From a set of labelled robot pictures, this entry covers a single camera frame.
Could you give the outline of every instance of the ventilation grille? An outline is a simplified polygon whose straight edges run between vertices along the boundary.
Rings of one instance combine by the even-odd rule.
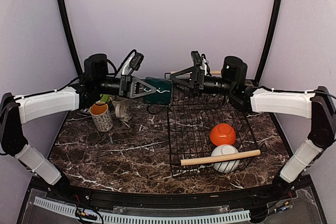
[[[48,199],[35,197],[34,205],[44,209],[56,212],[58,214],[75,218],[76,207],[73,205],[64,205]],[[93,211],[86,210],[88,214],[96,215]],[[106,212],[100,212],[106,224],[222,224],[238,223],[250,220],[250,211],[231,212],[228,214],[196,216],[196,217],[141,217],[116,215]],[[98,217],[95,223],[101,223]]]

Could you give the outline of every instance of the bowl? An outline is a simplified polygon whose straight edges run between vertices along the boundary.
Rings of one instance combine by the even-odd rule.
[[[220,156],[220,155],[226,155],[226,154],[234,154],[238,153],[238,150],[236,147],[228,144],[223,144],[218,147],[216,147],[212,153],[211,157],[214,156]],[[227,161],[222,163],[215,163],[212,164],[214,169],[220,173],[230,173],[233,172],[239,165],[240,160],[233,160],[233,161]]]
[[[211,142],[216,146],[223,144],[233,145],[236,142],[236,132],[227,123],[221,123],[213,127],[209,137]]]

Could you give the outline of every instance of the dish rack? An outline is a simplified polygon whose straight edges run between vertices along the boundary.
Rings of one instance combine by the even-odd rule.
[[[260,149],[247,115],[232,107],[228,97],[219,94],[191,97],[186,92],[186,87],[175,83],[171,106],[167,110],[170,166],[174,178],[219,173],[213,164],[182,166],[181,160],[210,157],[216,146],[211,142],[209,134],[220,123],[227,123],[234,128],[234,147],[239,152]],[[230,167],[236,167],[234,171],[241,171],[252,160],[253,157],[230,161]]]

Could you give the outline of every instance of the dark marble table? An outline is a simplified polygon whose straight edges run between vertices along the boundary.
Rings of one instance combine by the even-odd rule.
[[[148,114],[134,101],[133,118],[101,133],[89,115],[70,112],[50,160],[71,184],[87,188],[150,194],[190,194],[251,188],[270,184],[289,156],[268,114],[248,116],[258,145],[267,151],[243,171],[190,178],[173,178],[169,159],[167,115]]]

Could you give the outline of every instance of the patterned cup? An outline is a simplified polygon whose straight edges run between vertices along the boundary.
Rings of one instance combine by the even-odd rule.
[[[90,108],[90,114],[98,131],[109,131],[113,127],[109,107],[104,102],[98,102]]]

